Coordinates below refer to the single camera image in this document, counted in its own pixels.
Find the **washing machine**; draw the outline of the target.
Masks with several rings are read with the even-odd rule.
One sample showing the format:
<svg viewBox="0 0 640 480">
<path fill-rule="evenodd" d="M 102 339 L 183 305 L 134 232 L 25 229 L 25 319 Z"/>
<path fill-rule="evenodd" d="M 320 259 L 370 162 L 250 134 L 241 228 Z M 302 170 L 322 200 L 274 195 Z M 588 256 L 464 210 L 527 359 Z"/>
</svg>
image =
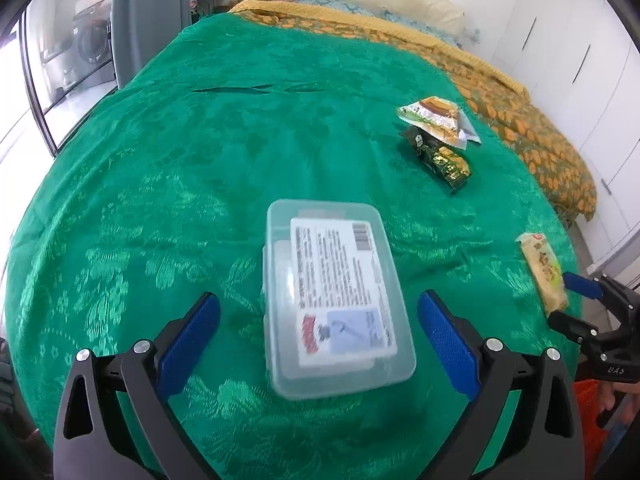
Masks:
<svg viewBox="0 0 640 480">
<path fill-rule="evenodd" d="M 72 67 L 81 78 L 111 61 L 112 0 L 90 4 L 73 17 Z"/>
</svg>

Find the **green embroidered tablecloth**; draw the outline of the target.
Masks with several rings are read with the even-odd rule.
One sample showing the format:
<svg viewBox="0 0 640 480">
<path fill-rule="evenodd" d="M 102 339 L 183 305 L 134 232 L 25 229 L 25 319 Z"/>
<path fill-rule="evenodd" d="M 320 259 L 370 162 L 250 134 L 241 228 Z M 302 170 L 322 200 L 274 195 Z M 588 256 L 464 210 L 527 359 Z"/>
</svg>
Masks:
<svg viewBox="0 0 640 480">
<path fill-rule="evenodd" d="M 451 194 L 401 136 L 398 107 L 454 102 L 481 144 L 452 148 L 472 177 Z M 364 39 L 206 18 L 104 99 L 53 163 L 9 255 L 17 381 L 51 439 L 75 353 L 128 349 L 203 292 L 221 326 L 171 405 L 227 479 L 412 479 L 465 406 L 420 328 L 396 386 L 291 402 L 269 382 L 262 248 L 276 200 L 373 206 L 408 307 L 431 288 L 515 351 L 577 349 L 548 329 L 516 239 L 570 239 L 524 162 L 436 66 Z"/>
</svg>

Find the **teal pillow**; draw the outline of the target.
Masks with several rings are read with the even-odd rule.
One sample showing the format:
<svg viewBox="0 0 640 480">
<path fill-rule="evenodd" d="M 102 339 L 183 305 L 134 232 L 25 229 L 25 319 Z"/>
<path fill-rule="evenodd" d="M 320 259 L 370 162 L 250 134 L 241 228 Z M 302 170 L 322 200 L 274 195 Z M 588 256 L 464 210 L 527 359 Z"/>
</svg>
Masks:
<svg viewBox="0 0 640 480">
<path fill-rule="evenodd" d="M 356 14 L 356 15 L 364 15 L 369 18 L 375 18 L 376 14 L 365 8 L 364 6 L 360 6 L 359 3 L 350 0 L 294 0 L 296 3 L 300 4 L 309 4 L 310 6 L 323 6 L 324 8 L 329 8 L 341 12 L 345 12 L 348 14 Z"/>
<path fill-rule="evenodd" d="M 407 18 L 406 16 L 402 16 L 400 14 L 390 12 L 389 10 L 382 10 L 378 14 L 378 17 L 382 18 L 382 20 L 389 21 L 391 23 L 399 24 L 402 26 L 406 26 L 414 30 L 417 30 L 418 32 L 423 32 L 424 34 L 434 36 L 439 40 L 442 40 L 443 42 L 446 42 L 446 44 L 450 44 L 450 46 L 453 46 L 455 48 L 459 47 L 457 40 L 456 38 L 454 38 L 454 36 L 451 36 L 448 34 L 448 32 L 445 32 L 444 30 L 441 30 L 437 27 L 426 24 L 424 22 L 414 20 L 413 18 Z"/>
</svg>

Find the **blue-grey curtain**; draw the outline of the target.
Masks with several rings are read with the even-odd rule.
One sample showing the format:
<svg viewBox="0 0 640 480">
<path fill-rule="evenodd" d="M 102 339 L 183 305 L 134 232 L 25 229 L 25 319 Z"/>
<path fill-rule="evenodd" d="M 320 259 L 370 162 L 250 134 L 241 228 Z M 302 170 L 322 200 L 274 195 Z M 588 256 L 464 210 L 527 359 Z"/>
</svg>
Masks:
<svg viewBox="0 0 640 480">
<path fill-rule="evenodd" d="M 190 24 L 189 0 L 112 0 L 112 58 L 119 88 Z"/>
</svg>

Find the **white wardrobe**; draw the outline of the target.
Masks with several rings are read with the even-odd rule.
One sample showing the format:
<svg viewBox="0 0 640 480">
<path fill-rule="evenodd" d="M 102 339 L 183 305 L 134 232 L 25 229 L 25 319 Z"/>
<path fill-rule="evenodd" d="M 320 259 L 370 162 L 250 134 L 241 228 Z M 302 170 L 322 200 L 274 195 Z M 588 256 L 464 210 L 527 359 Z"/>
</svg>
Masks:
<svg viewBox="0 0 640 480">
<path fill-rule="evenodd" d="M 525 84 L 596 184 L 578 229 L 593 270 L 639 272 L 639 50 L 606 0 L 515 0 L 494 60 Z"/>
</svg>

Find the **right teal pillow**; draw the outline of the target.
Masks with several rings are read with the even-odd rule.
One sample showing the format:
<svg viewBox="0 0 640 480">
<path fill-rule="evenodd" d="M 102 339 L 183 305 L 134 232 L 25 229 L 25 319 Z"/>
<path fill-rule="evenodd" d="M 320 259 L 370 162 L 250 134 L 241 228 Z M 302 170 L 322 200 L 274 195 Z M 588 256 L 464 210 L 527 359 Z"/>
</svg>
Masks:
<svg viewBox="0 0 640 480">
<path fill-rule="evenodd" d="M 454 36 L 451 36 L 448 34 L 448 32 L 445 32 L 444 30 L 441 30 L 437 27 L 426 24 L 424 22 L 414 20 L 413 18 L 407 18 L 406 16 L 402 16 L 400 14 L 390 12 L 389 10 L 382 10 L 378 14 L 378 17 L 382 18 L 382 20 L 389 21 L 391 23 L 399 24 L 402 26 L 406 26 L 414 30 L 417 30 L 418 32 L 423 32 L 424 34 L 434 36 L 439 40 L 442 40 L 443 42 L 446 42 L 446 44 L 450 44 L 450 46 L 453 46 L 455 48 L 459 47 L 457 40 L 456 38 L 454 38 Z"/>
</svg>

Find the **bed with orange floral quilt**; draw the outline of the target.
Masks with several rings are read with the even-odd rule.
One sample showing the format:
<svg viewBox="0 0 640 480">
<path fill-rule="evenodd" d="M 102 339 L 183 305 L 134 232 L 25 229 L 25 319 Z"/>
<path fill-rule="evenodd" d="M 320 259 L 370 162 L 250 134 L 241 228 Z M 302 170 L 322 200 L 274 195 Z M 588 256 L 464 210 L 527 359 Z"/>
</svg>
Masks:
<svg viewBox="0 0 640 480">
<path fill-rule="evenodd" d="M 447 75 L 471 110 L 518 155 L 561 220 L 591 220 L 596 213 L 596 182 L 574 145 L 532 103 L 522 84 L 481 58 L 426 32 L 325 6 L 244 0 L 230 12 L 258 24 L 364 39 L 420 56 Z"/>
</svg>

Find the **yellow snack packet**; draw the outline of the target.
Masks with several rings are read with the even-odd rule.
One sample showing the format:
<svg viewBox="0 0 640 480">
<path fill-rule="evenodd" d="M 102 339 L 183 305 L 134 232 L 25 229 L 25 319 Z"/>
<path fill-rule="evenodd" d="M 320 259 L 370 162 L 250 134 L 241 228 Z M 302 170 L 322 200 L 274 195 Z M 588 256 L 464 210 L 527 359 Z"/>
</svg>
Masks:
<svg viewBox="0 0 640 480">
<path fill-rule="evenodd" d="M 523 233 L 516 241 L 541 296 L 544 313 L 563 311 L 568 306 L 568 297 L 563 282 L 563 272 L 558 258 L 542 233 Z"/>
</svg>

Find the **clear plastic box with label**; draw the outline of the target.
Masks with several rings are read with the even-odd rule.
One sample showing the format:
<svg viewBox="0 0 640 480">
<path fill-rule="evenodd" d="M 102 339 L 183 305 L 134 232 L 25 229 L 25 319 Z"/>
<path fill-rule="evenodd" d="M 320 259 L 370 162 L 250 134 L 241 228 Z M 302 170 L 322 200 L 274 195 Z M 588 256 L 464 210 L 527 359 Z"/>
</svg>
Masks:
<svg viewBox="0 0 640 480">
<path fill-rule="evenodd" d="M 416 369 L 407 308 L 371 205 L 276 200 L 262 250 L 273 390 L 303 401 L 405 382 Z"/>
</svg>

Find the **black framed glass door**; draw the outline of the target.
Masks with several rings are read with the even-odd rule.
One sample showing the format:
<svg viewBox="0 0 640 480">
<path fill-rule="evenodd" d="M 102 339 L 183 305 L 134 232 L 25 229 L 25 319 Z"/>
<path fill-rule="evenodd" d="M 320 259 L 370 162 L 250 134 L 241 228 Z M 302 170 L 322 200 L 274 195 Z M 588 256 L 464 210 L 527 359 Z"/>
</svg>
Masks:
<svg viewBox="0 0 640 480">
<path fill-rule="evenodd" d="M 101 0 L 30 0 L 17 39 L 32 116 L 57 155 L 93 107 L 117 87 L 113 58 L 79 78 L 72 67 L 73 17 Z"/>
</svg>

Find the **dark green gold wrapper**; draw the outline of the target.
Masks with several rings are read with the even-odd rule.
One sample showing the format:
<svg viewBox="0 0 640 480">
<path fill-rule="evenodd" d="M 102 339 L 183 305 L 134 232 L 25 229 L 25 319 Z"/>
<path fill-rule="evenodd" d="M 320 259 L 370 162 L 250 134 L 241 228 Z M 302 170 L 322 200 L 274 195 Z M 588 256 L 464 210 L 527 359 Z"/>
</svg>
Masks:
<svg viewBox="0 0 640 480">
<path fill-rule="evenodd" d="M 405 130 L 401 136 L 411 146 L 422 165 L 449 188 L 451 194 L 456 194 L 472 177 L 469 162 L 434 136 L 415 126 Z"/>
</svg>

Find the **left teal pillow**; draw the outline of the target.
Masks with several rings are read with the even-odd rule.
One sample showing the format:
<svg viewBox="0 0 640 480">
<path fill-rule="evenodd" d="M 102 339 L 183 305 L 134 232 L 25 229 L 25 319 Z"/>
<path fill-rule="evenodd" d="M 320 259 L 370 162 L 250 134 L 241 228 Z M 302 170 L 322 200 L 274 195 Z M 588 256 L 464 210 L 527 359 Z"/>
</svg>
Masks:
<svg viewBox="0 0 640 480">
<path fill-rule="evenodd" d="M 365 8 L 364 6 L 360 6 L 359 3 L 350 0 L 294 0 L 296 3 L 300 4 L 309 4 L 310 6 L 323 6 L 324 8 L 329 8 L 341 12 L 345 12 L 348 14 L 356 14 L 356 15 L 364 15 L 369 18 L 375 18 L 376 14 Z"/>
</svg>

